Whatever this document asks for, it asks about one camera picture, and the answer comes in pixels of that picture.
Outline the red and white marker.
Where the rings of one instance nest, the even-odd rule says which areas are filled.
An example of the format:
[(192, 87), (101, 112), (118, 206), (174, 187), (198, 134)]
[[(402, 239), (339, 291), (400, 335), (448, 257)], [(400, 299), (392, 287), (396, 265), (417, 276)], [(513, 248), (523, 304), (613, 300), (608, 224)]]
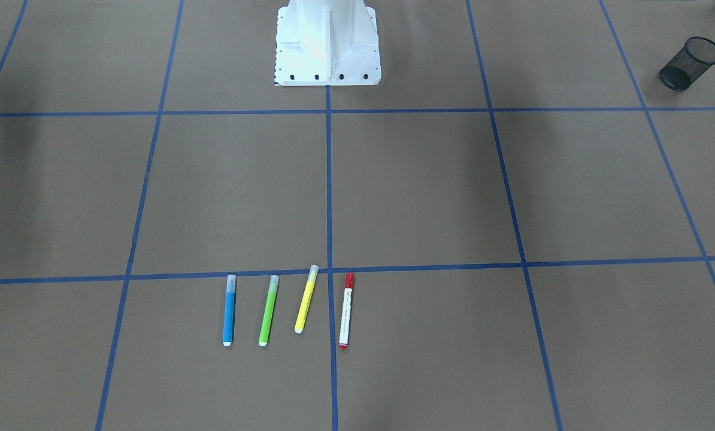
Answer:
[(350, 336), (350, 317), (352, 316), (352, 298), (354, 294), (355, 273), (347, 273), (346, 286), (344, 286), (344, 294), (342, 298), (342, 314), (340, 333), (338, 338), (338, 347), (340, 350), (346, 350), (349, 347)]

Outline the yellow marker pen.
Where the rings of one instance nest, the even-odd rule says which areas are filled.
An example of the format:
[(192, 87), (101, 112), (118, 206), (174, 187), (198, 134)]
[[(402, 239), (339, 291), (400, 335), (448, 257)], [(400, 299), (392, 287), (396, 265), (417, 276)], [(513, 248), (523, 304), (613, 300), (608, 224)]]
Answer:
[(298, 313), (296, 316), (296, 321), (294, 325), (294, 333), (300, 335), (305, 330), (305, 325), (307, 322), (308, 312), (311, 305), (312, 295), (314, 294), (314, 289), (316, 289), (317, 276), (319, 275), (319, 266), (312, 265), (309, 268), (307, 281), (305, 282), (304, 291), (302, 293), (302, 300), (298, 308)]

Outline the green marker pen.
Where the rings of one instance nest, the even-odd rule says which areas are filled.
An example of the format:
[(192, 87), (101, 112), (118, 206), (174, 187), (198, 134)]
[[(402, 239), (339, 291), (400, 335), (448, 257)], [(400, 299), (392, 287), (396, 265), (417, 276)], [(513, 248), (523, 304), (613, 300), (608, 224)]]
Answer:
[(277, 300), (277, 290), (279, 285), (279, 276), (271, 275), (268, 291), (265, 297), (265, 307), (260, 324), (258, 344), (260, 347), (266, 347), (269, 344), (269, 337), (272, 329), (272, 321), (274, 318), (274, 308)]

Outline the blue marker pen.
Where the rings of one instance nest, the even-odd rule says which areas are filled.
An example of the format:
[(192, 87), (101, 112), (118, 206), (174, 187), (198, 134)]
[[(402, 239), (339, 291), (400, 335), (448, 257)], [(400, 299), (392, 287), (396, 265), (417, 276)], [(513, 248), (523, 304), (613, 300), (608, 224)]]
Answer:
[(229, 274), (226, 277), (224, 319), (222, 332), (222, 346), (229, 348), (234, 341), (234, 321), (235, 321), (235, 284), (237, 276)]

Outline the black mesh pen cup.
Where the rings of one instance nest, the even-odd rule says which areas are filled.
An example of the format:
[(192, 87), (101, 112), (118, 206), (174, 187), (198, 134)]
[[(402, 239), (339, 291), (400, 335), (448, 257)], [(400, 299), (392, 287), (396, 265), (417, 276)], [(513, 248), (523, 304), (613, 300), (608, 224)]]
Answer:
[(715, 42), (705, 37), (690, 37), (661, 68), (659, 81), (670, 90), (685, 91), (714, 65)]

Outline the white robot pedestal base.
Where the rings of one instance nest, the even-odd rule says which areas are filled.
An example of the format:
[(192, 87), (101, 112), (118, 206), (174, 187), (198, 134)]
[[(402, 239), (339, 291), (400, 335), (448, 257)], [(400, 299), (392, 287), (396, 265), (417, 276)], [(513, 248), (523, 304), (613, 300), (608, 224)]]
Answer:
[(276, 86), (382, 81), (376, 11), (363, 1), (290, 1), (276, 16)]

